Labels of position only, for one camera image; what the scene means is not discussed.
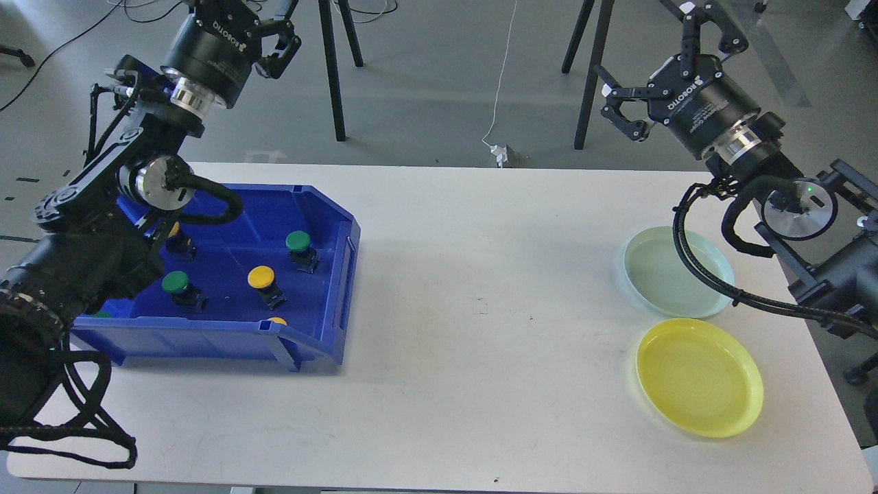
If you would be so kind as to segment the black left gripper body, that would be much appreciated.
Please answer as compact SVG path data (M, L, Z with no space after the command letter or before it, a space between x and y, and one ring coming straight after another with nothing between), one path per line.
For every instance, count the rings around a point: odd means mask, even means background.
M219 104L232 109L261 57L261 41L251 29L257 14L244 1L185 1L189 13L162 70L210 90Z

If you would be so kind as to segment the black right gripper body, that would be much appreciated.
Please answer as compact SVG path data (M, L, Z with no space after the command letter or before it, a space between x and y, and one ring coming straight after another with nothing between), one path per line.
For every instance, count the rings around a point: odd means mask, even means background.
M667 126L695 159L704 160L721 134L753 121L760 106L725 75L720 59L712 54L694 57L691 79L683 78L680 67L678 57L671 57L647 81L662 96L647 104L647 115Z

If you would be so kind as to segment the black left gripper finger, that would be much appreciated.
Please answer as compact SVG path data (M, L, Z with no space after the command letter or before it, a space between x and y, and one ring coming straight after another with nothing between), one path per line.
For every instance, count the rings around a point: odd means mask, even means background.
M255 38L276 36L274 49L267 56L261 56L255 63L257 73L266 79L279 79L302 45L301 38L295 34L292 20L266 20L254 27Z

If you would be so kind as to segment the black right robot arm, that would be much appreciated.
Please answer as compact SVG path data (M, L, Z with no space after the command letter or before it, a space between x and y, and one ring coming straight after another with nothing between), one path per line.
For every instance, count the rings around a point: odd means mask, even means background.
M726 74L722 61L700 51L700 28L720 30L719 50L733 56L748 41L720 3L663 2L683 25L680 52L650 76L646 87L621 86L602 66L602 115L633 141L665 126L683 147L708 165L709 183L691 185L674 207L672 241L684 267L707 287L771 314L816 321L841 338L876 337L876 184L841 160L830 172L807 178L782 153L783 121L758 104ZM693 253L685 231L698 199L728 200L722 237L753 257L778 257L794 271L793 303L749 293L709 272ZM859 231L828 259L812 265L791 246L824 235L835 222L838 200L860 212Z

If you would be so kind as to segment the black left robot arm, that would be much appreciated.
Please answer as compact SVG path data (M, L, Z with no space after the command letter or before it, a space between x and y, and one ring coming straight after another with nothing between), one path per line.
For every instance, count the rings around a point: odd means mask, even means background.
M164 272L160 250L178 222L222 225L244 212L237 193L195 175L179 155L201 137L212 106L232 108L252 70L277 79L301 45L282 1L260 19L244 1L189 1L189 13L160 70L123 57L113 84L91 91L84 169L47 194L32 218L44 237L2 278L2 448L17 438L107 440L128 457L102 462L131 469L136 441L102 407L112 363L100 351L73 351L75 319L109 299L134 299Z

